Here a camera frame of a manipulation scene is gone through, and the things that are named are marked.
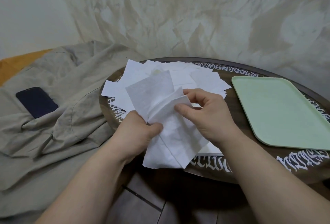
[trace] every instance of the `beige cloth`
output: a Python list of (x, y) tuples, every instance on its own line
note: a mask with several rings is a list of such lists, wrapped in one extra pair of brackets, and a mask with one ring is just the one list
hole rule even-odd
[[(109, 139), (99, 91), (128, 59), (145, 58), (120, 44), (59, 47), (0, 87), (0, 217), (45, 209)], [(15, 94), (36, 86), (59, 108), (34, 119)]]

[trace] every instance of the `stack of white paper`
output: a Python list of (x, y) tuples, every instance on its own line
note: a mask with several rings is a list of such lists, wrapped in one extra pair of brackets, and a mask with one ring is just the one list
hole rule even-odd
[(113, 105), (126, 112), (136, 110), (146, 122), (164, 126), (162, 133), (150, 142), (144, 166), (185, 168), (196, 153), (222, 155), (192, 122), (175, 112), (174, 105), (178, 103), (191, 105), (183, 95), (185, 88), (201, 88), (225, 98), (225, 90), (231, 86), (212, 69), (192, 63), (150, 60), (144, 64), (128, 60), (118, 82), (105, 82), (101, 95), (114, 97)]

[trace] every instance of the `smartphone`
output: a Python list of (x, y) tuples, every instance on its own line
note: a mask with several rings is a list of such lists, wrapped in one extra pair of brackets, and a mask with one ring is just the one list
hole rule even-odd
[(58, 108), (58, 105), (40, 87), (19, 91), (16, 97), (34, 118), (42, 117)]

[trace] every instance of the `wall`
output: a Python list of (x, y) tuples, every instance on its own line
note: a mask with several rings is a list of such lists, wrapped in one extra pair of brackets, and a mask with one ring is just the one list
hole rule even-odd
[(78, 41), (63, 0), (0, 0), (0, 59)]
[(65, 0), (80, 37), (252, 65), (330, 99), (329, 0)]

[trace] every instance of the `floor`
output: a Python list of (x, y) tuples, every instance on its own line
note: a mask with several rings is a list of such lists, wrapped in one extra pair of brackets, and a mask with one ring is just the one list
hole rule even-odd
[[(257, 223), (236, 184), (219, 182), (181, 170), (147, 169), (138, 161), (125, 168), (107, 224)], [(312, 188), (330, 199), (322, 183)]]

